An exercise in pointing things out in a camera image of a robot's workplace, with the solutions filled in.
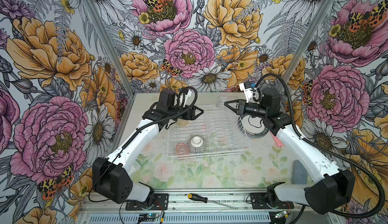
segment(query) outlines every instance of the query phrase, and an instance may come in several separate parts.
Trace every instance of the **dish rack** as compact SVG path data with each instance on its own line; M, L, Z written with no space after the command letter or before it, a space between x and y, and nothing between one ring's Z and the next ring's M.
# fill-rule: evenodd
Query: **dish rack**
M169 157L193 158L236 154L250 150L251 144L245 129L239 124L240 116L216 108L215 105L201 105L204 113L196 120L178 120L168 129L167 148ZM203 139L205 150L202 153L177 155L176 147L180 143L188 147L194 136Z

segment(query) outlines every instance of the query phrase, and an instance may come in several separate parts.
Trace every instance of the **pink object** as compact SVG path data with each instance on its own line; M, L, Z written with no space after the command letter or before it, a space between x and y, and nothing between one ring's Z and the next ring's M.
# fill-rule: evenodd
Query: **pink object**
M139 16L141 13L146 13L148 6L144 0L132 0L133 4L132 13L135 16ZM174 20L164 19L157 21L156 23L150 22L144 24L147 31L156 37L162 37L165 34L176 33L178 30L188 27L191 19L192 3L191 0L173 0L174 6L177 9L177 15Z
M179 143L175 147L175 153L176 153L177 156L188 155L190 153L189 147L186 144L184 144L184 143Z
M15 126L11 173L31 177L36 183L60 176L71 164L78 170L86 151L85 127L88 117L67 97L53 97L26 110Z
M274 134L272 134L272 132L269 132L269 133L271 133L272 138L274 139L274 141L275 141L275 143L276 143L276 145L277 145L278 147L283 147L283 146L284 146L283 143L281 142L281 140L279 140L278 137L274 136Z
M0 153L6 149L12 135L12 125L19 118L17 102L3 89L0 89Z
M331 25L345 25L350 13L365 14L377 6L377 3L370 5L369 2L362 3L361 0L349 0L337 13L337 18L331 21ZM353 49L349 43L338 40L337 37L329 37L326 44L326 53L330 58L336 58L342 63L352 63L356 67L366 66L376 60L388 49L388 19L377 25L365 45Z
M311 120L318 118L332 125L335 132L351 130L368 110L370 99L364 89L365 80L357 69L326 65L313 80L313 102L307 114Z
M181 76L185 78L190 78L193 73L214 64L213 43L209 37L200 35L195 30L177 32L172 39L164 43L164 48L166 60L173 67L181 69L183 71Z

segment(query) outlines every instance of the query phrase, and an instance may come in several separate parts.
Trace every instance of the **table surface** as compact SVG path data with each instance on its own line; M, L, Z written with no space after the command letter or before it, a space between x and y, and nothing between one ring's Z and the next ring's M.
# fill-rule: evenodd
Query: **table surface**
M241 92L199 92L196 105L216 105L219 96L244 98ZM158 99L159 93L136 95L121 142ZM163 129L139 154L136 162L140 167L131 175L134 182L155 189L265 188L279 181L291 182L296 157L286 146L278 147L270 133L259 139L250 138L251 149L237 154L185 159L168 157L166 138L167 130Z

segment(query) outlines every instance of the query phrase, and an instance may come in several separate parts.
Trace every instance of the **floral wallpaper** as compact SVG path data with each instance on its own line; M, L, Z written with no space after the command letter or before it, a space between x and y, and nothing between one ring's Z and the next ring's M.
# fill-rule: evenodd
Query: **floral wallpaper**
M0 0L3 223L76 223L129 100L72 2Z
M80 0L69 1L85 9ZM243 81L257 81L262 71L283 75L322 2L93 1L135 92L185 86L229 92ZM333 7L344 1L335 0ZM303 59L293 87L304 81L304 67Z
M289 82L295 118L303 134L321 147L368 168L386 192L387 5L388 0L335 2L305 48L305 66L302 68L300 63ZM341 207L342 211L363 213L372 209L378 200L375 184L350 164L337 157L333 160L356 177L352 200ZM388 201L379 214L348 219L347 223L387 223L387 208Z

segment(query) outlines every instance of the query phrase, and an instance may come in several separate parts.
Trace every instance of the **black cable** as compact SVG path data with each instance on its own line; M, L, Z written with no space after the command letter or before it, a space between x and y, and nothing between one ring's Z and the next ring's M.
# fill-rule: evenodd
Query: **black cable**
M121 203L120 209L119 209L119 217L120 217L120 221L121 221L121 223L123 223L123 224L125 224L125 223L123 222L123 219L121 219L121 207L123 206L123 204L124 204L125 202L127 202L127 201L124 201L123 203Z
M243 115L243 116L239 117L239 119L238 119L238 121L237 121L237 125L238 125L238 127L239 127L239 130L241 131L241 133L242 133L243 135L246 134L246 135L247 135L248 137L250 137L250 138L257 139L257 138L260 138L260 137L265 136L265 135L268 133L269 129L268 129L267 127L265 127L265 126L264 126L264 130L263 130L262 132L260 132L260 133L251 133L251 132L247 131L247 130L245 129L245 127L243 126L243 118L244 118L245 116L247 116L247 115Z
M247 203L247 204L252 204L252 198L251 198L251 202L248 202L248 197L250 197L251 195L248 195L247 197L246 197L246 199L245 199L245 202Z
M295 119L294 119L294 109L292 107L292 100L291 100L291 95L290 95L290 92L288 90L288 87L287 87L287 84L286 82L283 80L283 78L277 74L273 74L273 73L268 73L268 74L265 74L264 76L262 76L260 78L260 80L257 82L257 86L259 85L259 83L267 76L274 76L276 77L283 85L284 87L284 92L287 96L287 99L288 99L288 105L289 106L289 109L290 109L290 118L291 118L291 125L292 125L292 128L294 129L295 133L299 136L299 137L302 137L302 134L299 132L298 128L296 127L296 124L295 124ZM384 189L383 187L381 186L381 183L377 180L377 178L370 172L368 171L368 169L366 169L365 167L359 165L358 163L350 160L350 159L347 159L345 158L344 156L342 155L339 155L337 153L334 153L332 151L329 151L329 150L326 150L325 148L322 148L320 147L319 145L313 143L312 141L308 140L307 138L302 138L303 141L307 142L308 144L312 145L313 147L321 150L321 151L324 151L332 156L336 156L337 158L347 162L347 163L350 163L351 165L355 166L356 168L360 169L362 172L364 172L369 178L371 178L371 180L374 182L374 184L376 185L376 188L377 190L379 191L379 200L376 204L376 206L368 211L368 212L365 212L365 213L361 213L361 214L350 214L350 213L344 213L344 212L340 212L340 211L337 211L337 210L332 210L331 213L334 213L336 215L339 215L339 216L343 216L343 217L348 217L348 218L366 218L366 217L371 217L375 214L377 214L383 207L384 207L384 203L385 203L385 192L384 192Z
M96 186L96 184L98 183L98 181L103 177L103 175L106 173L106 171L108 171L109 167L114 163L114 161L120 156L120 154L123 152L123 150L133 141L133 139L142 131L144 130L145 128L147 127L150 127L151 125L154 125L154 124L158 124L160 122L163 122L165 120L171 120L173 118L176 118L178 116L181 116L183 114L185 114L187 111L189 111L195 104L195 102L197 101L197 98L198 98L198 93L197 93L197 90L194 88L194 87L185 87L181 90L181 92L183 92L184 90L189 90L191 89L193 92L194 92L194 100L192 101L191 105L189 105L185 110L183 110L182 112L178 113L178 114L175 114L175 115L172 115L172 116L169 116L169 117L166 117L166 118L162 118L160 120L155 120L155 121L152 121L148 124L145 124L143 125L142 127L138 128L135 133L130 137L130 139L123 145L123 147L121 148L121 151L119 152L119 154L116 155L116 157L113 159L113 161L109 164L108 168L105 169L105 171L100 175L100 177L97 179L97 181L93 184L93 186L90 188L90 191L89 191L89 194L88 194L88 198L89 198L89 201L90 202L103 202L103 201L107 201L109 199L105 199L105 200L98 200L98 201L95 201L95 200L91 200L90 199L90 193L92 191L92 189Z
M256 97L253 97L253 101L255 102L260 102L261 101L261 91L260 91L260 88L259 88L259 85L257 85L257 87L255 88L257 90L257 93L259 95L259 98L256 99Z
M298 215L296 216L296 218L294 220L292 220L289 224L295 224L299 220L299 218L303 214L303 211L305 210L305 207L306 207L305 205L302 206L302 209L300 209L300 211L299 211Z
M153 109L153 108L155 107L155 105L157 105L157 104L158 104L158 102L153 103L153 104L151 105L151 107L149 107L149 109Z
M171 124L166 124L166 127L165 127L165 129L166 130L168 130L169 129L169 127L171 126L171 125L173 125L173 124L175 124L175 123L177 123L178 121L174 121L174 122L172 122Z
M258 126L255 126L255 125L251 124L251 122L249 121L251 118L253 118L253 117L252 117L252 116L249 116L249 118L248 118L248 123L249 123L251 126L253 126L253 127L255 127L255 128L262 128L262 127L263 127L263 126L261 125L261 123L263 122L263 119L260 120L260 126L258 127Z

